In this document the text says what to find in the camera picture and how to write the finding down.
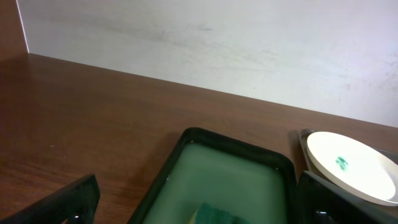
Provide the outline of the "yellow green sponge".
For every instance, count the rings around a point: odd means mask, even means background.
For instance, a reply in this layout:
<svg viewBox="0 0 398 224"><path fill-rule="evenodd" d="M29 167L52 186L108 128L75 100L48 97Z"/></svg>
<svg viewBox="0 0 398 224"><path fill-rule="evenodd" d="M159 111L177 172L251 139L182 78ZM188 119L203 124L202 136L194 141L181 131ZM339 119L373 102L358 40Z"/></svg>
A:
<svg viewBox="0 0 398 224"><path fill-rule="evenodd" d="M226 210L221 210L208 203L203 203L195 211L189 224L249 224L249 222Z"/></svg>

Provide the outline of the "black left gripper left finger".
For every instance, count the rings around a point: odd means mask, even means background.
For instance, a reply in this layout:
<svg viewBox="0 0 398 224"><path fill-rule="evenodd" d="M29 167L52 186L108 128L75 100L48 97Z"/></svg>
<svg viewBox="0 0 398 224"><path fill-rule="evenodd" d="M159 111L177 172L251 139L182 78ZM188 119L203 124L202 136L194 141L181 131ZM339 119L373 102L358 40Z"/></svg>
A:
<svg viewBox="0 0 398 224"><path fill-rule="evenodd" d="M96 177L88 174L1 220L1 224L93 223L99 199Z"/></svg>

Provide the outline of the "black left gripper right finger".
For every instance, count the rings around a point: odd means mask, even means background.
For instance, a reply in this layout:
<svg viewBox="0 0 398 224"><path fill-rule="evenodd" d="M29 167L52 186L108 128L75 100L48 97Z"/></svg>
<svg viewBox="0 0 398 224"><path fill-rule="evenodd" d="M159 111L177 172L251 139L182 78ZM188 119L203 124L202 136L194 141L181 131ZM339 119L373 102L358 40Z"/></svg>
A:
<svg viewBox="0 0 398 224"><path fill-rule="evenodd" d="M305 171L297 186L299 223L397 224L397 217Z"/></svg>

